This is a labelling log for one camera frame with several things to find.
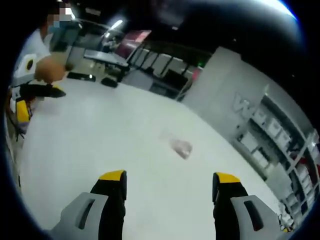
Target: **white shirt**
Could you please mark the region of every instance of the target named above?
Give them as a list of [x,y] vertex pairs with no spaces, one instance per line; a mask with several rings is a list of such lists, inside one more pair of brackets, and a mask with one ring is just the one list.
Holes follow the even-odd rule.
[[[20,55],[17,61],[15,62],[14,71],[17,70],[22,58],[27,54],[36,54],[37,60],[43,59],[44,57],[51,55],[49,52],[49,49],[45,46],[45,43],[41,38],[39,29],[35,30],[25,41],[22,47],[22,50],[20,52]],[[11,83],[11,86],[17,86],[17,85],[19,85],[19,83],[13,80]]]

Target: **white table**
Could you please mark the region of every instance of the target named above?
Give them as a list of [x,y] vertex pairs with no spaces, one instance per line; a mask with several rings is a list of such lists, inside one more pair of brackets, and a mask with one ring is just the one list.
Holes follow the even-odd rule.
[[116,54],[106,53],[102,51],[85,50],[83,57],[86,59],[103,62],[105,64],[117,65],[124,68],[129,66],[124,58],[117,56]]
[[[248,194],[279,213],[277,199],[242,156],[186,106],[120,84],[65,79],[66,96],[36,109],[22,149],[24,202],[45,229],[99,176],[127,171],[124,240],[215,239],[214,172],[234,174]],[[167,141],[170,132],[189,141],[183,160]]]

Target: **storage box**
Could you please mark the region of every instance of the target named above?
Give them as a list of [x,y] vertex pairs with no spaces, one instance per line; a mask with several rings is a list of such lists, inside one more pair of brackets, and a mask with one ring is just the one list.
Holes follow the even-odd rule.
[[278,120],[273,117],[270,118],[269,121],[267,121],[265,128],[273,137],[277,137],[277,135],[282,130],[282,126],[280,125]]
[[294,220],[292,218],[290,218],[287,222],[286,222],[286,226],[290,227],[292,226],[292,224],[294,224]]
[[292,215],[297,215],[297,214],[301,214],[301,208],[299,207],[299,205],[298,204],[296,204],[295,206],[293,206],[292,208],[291,208],[291,211],[292,211]]
[[254,151],[252,156],[256,159],[256,162],[259,164],[259,166],[263,169],[265,169],[268,166],[269,162],[259,150]]
[[306,195],[306,199],[307,201],[313,201],[315,200],[315,191],[310,191],[307,195]]
[[309,150],[310,155],[313,159],[315,159],[319,156],[319,149],[318,149],[317,145],[314,145],[313,143],[311,143],[308,146],[308,150]]
[[274,169],[275,169],[275,166],[273,164],[269,164],[269,166],[265,169],[265,174],[269,176]]
[[312,185],[311,184],[309,184],[308,186],[304,187],[304,192],[306,194],[310,193],[311,190],[312,190]]
[[240,142],[249,150],[253,152],[258,147],[257,139],[250,133],[246,132]]
[[307,175],[302,181],[302,187],[306,188],[309,184],[311,184],[311,178]]
[[308,208],[311,208],[312,207],[312,205],[314,204],[314,199],[308,199],[307,201],[306,201],[306,204],[308,205]]
[[289,206],[293,206],[294,204],[298,203],[298,199],[293,193],[286,200]]
[[266,120],[267,120],[267,115],[266,115],[260,108],[258,108],[258,109],[254,112],[254,114],[253,114],[253,116],[252,116],[252,119],[253,119],[256,123],[258,123],[258,124],[260,124],[260,125],[263,125],[263,124],[266,122]]
[[286,198],[287,201],[288,201],[288,198],[289,198],[291,195],[294,195],[294,191],[292,190],[291,187],[284,188],[284,189],[283,189],[283,195],[285,196],[285,198]]
[[309,174],[307,167],[304,164],[298,164],[296,166],[296,171],[298,173],[299,179],[302,181]]
[[276,138],[276,142],[278,143],[278,145],[280,146],[280,148],[282,149],[286,149],[288,143],[291,141],[291,137],[289,136],[289,134],[287,132],[285,132],[284,130],[280,132],[280,134],[278,135],[278,137]]

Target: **hand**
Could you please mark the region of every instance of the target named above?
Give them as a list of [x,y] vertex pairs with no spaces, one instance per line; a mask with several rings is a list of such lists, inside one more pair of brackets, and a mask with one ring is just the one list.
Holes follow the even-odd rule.
[[56,62],[52,56],[46,56],[37,62],[35,68],[35,78],[44,80],[47,84],[60,81],[65,76],[65,67]]

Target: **white wall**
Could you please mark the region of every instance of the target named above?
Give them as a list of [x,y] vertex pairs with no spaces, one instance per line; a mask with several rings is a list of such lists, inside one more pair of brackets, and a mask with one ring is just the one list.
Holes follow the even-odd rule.
[[233,51],[219,47],[182,101],[228,141],[237,126],[246,124],[232,108],[238,93],[256,106],[265,92],[280,104],[304,130],[310,121],[295,101],[271,78],[241,60]]

